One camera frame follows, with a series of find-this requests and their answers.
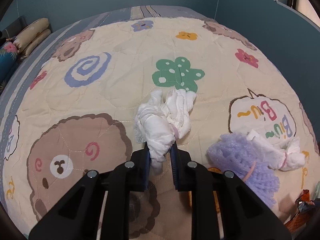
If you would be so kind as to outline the purple foam net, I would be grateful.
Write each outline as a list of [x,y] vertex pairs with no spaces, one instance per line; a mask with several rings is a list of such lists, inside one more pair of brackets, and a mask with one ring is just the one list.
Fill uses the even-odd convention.
[[207,155],[215,168],[233,171],[269,208],[274,206],[279,178],[258,158],[257,149],[244,135],[221,135],[218,142],[209,146]]

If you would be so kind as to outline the cartoon bear quilt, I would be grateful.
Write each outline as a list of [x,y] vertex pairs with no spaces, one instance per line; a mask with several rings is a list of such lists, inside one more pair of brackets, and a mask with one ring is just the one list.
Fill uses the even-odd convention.
[[[110,171],[142,147],[134,119],[156,89],[196,93],[190,131],[176,142],[206,167],[223,134],[255,130],[272,145],[299,137],[305,165],[273,170],[280,187],[271,209],[282,221],[319,182],[319,149],[298,95],[256,46],[214,21],[111,23],[65,39],[32,66],[1,106],[2,203],[24,236],[88,170]],[[174,190],[165,157],[163,172],[132,197],[131,238],[187,237],[189,203]]]

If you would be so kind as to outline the blue floral folded blanket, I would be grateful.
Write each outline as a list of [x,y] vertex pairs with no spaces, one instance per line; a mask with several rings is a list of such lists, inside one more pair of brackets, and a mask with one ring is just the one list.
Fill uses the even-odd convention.
[[17,48],[11,41],[5,42],[1,47],[0,82],[1,93],[17,68]]

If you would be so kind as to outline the white tissue bundle large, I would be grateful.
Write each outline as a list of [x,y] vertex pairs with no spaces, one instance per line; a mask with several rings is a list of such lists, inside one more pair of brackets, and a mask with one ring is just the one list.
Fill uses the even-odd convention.
[[294,137],[283,144],[272,145],[258,132],[251,130],[246,139],[250,141],[258,159],[273,170],[291,171],[305,165],[305,155],[300,150],[300,139]]

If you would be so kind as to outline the grey bed headboard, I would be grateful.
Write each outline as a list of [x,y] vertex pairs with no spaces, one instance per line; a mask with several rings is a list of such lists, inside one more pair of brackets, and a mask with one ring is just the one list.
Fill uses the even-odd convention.
[[25,18],[20,16],[1,31],[1,38],[13,38],[17,36],[26,26],[27,23]]

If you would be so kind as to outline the white tissue bundle long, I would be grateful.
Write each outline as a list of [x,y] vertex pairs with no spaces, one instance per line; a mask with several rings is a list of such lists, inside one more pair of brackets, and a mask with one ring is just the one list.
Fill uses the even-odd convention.
[[182,139],[191,128],[190,111],[193,109],[196,93],[185,89],[172,89],[163,96],[161,89],[150,93],[146,103],[137,109],[134,119],[135,139],[147,143],[153,174],[163,172],[165,155],[171,146]]

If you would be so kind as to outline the orange peel curl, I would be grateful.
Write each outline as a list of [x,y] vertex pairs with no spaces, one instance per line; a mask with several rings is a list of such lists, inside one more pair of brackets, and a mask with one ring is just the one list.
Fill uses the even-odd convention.
[[215,172],[215,173],[218,173],[218,174],[222,174],[221,170],[218,169],[218,168],[215,168],[215,167],[208,168],[208,171]]

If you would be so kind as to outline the orange snack wrapper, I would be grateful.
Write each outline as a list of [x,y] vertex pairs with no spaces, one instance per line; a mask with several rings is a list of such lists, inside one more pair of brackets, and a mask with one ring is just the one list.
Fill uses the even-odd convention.
[[297,212],[293,218],[285,224],[292,234],[305,225],[317,210],[315,202],[310,198],[309,190],[302,191],[300,196],[296,199],[295,205]]

